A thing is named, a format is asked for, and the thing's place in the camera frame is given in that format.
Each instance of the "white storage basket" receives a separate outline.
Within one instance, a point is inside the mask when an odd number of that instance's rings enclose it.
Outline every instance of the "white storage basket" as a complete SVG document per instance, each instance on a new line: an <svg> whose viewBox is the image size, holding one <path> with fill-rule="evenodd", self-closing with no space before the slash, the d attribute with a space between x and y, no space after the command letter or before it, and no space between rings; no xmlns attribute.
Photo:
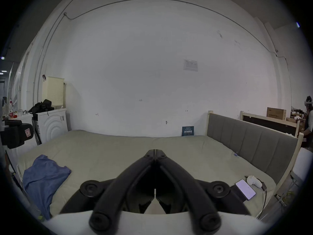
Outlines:
<svg viewBox="0 0 313 235"><path fill-rule="evenodd" d="M64 78L48 76L42 83L42 101L45 99L52 102L52 106L63 105Z"/></svg>

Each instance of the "bed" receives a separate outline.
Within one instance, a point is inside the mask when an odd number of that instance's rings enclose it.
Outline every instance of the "bed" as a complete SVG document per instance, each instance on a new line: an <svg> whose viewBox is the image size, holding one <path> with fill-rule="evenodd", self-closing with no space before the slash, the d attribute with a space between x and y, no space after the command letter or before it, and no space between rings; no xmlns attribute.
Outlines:
<svg viewBox="0 0 313 235"><path fill-rule="evenodd" d="M18 160L18 173L32 166L41 154L72 170L53 196L52 216L87 180L116 178L150 149L161 149L195 179L224 181L234 185L245 175L254 175L267 186L266 203L286 179L299 152L302 136L295 138L253 123L209 112L206 136L168 138L123 137L73 130L42 144ZM245 201L251 215L262 211L265 194Z"/></svg>

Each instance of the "headboard panel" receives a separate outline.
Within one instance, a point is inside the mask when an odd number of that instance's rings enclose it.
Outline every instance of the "headboard panel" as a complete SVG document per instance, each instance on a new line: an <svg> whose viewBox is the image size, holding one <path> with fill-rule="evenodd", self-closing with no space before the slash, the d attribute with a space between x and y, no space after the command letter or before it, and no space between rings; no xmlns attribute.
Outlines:
<svg viewBox="0 0 313 235"><path fill-rule="evenodd" d="M207 136L232 149L277 184L285 180L295 163L299 139L285 133L209 112Z"/></svg>

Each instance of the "plastic bottle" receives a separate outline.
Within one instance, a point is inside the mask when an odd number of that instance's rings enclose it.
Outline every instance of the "plastic bottle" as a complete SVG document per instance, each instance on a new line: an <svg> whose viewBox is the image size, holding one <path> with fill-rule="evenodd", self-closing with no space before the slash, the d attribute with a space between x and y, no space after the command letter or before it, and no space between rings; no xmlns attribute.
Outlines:
<svg viewBox="0 0 313 235"><path fill-rule="evenodd" d="M12 100L10 101L10 111L9 111L9 118L13 118L13 104L12 104Z"/></svg>

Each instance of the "white stool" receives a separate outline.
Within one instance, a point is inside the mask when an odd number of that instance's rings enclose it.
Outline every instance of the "white stool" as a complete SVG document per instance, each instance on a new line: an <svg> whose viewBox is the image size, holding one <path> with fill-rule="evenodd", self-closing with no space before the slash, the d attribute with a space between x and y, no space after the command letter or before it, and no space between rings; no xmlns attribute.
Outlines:
<svg viewBox="0 0 313 235"><path fill-rule="evenodd" d="M295 160L295 165L291 171L291 176L300 185L306 179L306 175L311 166L313 159L313 153L305 148L300 148L297 159Z"/></svg>

